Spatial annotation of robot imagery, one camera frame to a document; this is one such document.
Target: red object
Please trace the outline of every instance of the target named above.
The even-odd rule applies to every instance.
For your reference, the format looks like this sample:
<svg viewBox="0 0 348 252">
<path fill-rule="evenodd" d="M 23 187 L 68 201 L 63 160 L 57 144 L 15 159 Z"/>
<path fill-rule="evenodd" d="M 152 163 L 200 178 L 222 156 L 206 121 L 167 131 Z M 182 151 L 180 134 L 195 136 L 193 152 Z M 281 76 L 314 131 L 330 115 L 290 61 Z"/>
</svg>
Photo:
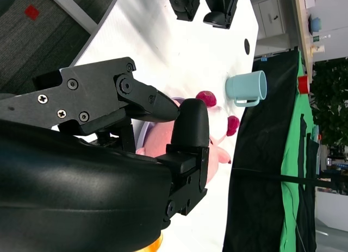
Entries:
<svg viewBox="0 0 348 252">
<path fill-rule="evenodd" d="M 32 20 L 36 20 L 39 15 L 39 11 L 33 5 L 29 5 L 29 7 L 25 9 L 24 13 Z"/>
<path fill-rule="evenodd" d="M 216 105 L 216 97 L 210 91 L 199 92 L 198 95 L 196 96 L 196 99 L 202 100 L 207 107 L 213 107 Z"/>
<path fill-rule="evenodd" d="M 299 92 L 301 94 L 309 94 L 309 80 L 307 75 L 299 77 Z"/>
<path fill-rule="evenodd" d="M 239 119 L 235 116 L 229 116 L 228 118 L 228 127 L 227 127 L 227 136 L 232 136 L 237 132 L 237 129 L 239 127 Z"/>
</svg>

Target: black dot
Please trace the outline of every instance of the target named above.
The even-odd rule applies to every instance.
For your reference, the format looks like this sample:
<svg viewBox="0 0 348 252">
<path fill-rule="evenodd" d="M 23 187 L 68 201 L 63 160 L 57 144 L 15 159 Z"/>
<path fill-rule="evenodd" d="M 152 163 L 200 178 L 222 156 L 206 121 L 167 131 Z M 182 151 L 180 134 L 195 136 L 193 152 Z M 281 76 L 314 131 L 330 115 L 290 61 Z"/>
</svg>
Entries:
<svg viewBox="0 0 348 252">
<path fill-rule="evenodd" d="M 250 44 L 249 44 L 248 39 L 245 39 L 245 40 L 244 40 L 244 48 L 245 48 L 245 53 L 246 53 L 247 55 L 249 55 L 249 54 L 250 54 Z"/>
</svg>

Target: green leaves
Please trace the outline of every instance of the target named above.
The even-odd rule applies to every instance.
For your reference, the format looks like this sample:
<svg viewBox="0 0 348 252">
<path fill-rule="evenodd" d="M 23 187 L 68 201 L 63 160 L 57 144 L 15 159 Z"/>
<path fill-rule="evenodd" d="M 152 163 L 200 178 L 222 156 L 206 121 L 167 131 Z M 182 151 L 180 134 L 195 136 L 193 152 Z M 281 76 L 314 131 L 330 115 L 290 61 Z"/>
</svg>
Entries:
<svg viewBox="0 0 348 252">
<path fill-rule="evenodd" d="M 348 145 L 348 61 L 345 58 L 316 62 L 310 90 L 313 116 L 324 144 Z"/>
</svg>

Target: green cloth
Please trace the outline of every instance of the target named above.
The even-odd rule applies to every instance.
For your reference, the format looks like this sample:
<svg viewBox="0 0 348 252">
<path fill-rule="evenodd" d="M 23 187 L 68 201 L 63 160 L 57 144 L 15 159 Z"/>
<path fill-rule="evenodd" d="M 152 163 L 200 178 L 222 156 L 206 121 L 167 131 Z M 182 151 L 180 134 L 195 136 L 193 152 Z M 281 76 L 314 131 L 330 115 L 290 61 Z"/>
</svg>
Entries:
<svg viewBox="0 0 348 252">
<path fill-rule="evenodd" d="M 301 52 L 299 52 L 299 71 L 297 77 L 303 75 Z M 312 133 L 314 127 L 312 110 L 309 105 L 308 95 L 299 94 L 297 91 L 293 116 L 291 118 L 287 142 L 285 144 L 281 173 L 283 175 L 298 176 L 297 158 L 299 155 L 300 118 L 304 114 L 307 123 L 306 133 Z M 306 170 L 306 141 L 304 142 L 304 169 Z M 299 208 L 299 185 L 296 183 L 282 183 L 284 224 L 281 234 L 280 252 L 296 251 L 296 218 Z"/>
</svg>

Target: cabinet door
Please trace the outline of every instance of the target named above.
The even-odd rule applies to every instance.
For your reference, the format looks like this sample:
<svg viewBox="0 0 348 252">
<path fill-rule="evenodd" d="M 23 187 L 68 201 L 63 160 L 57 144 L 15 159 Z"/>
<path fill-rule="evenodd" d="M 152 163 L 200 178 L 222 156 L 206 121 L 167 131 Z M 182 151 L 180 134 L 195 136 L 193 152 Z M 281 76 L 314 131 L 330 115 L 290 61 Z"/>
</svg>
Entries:
<svg viewBox="0 0 348 252">
<path fill-rule="evenodd" d="M 267 0 L 259 3 L 261 17 L 266 36 L 283 34 L 282 20 L 278 6 L 278 0 Z"/>
<path fill-rule="evenodd" d="M 264 28 L 263 22 L 262 22 L 259 4 L 253 5 L 252 8 L 254 10 L 257 23 L 259 24 L 259 32 L 257 33 L 257 39 L 264 39 L 266 37 L 266 33 L 265 33 L 265 28 Z"/>
</svg>

